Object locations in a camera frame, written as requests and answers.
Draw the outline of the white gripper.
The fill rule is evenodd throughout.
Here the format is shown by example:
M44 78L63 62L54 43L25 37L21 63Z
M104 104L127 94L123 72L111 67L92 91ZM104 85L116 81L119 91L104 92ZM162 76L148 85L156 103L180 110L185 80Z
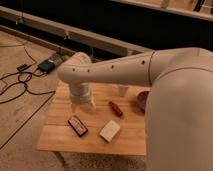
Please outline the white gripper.
M88 106L91 108L91 110L93 110L93 111L96 110L95 102L90 101L91 100L91 90L89 88L88 83L70 84L69 90L70 90L70 99L72 102L74 102L74 103L71 103L72 113L75 113L76 108L77 108L77 105L75 103L88 102Z

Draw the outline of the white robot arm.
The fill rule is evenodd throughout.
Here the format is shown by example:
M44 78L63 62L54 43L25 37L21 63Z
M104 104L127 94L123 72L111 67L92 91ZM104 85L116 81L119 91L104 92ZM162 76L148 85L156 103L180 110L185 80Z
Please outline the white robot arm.
M58 68L74 101L90 83L147 86L147 171L213 171L213 52L158 50L93 63L78 52Z

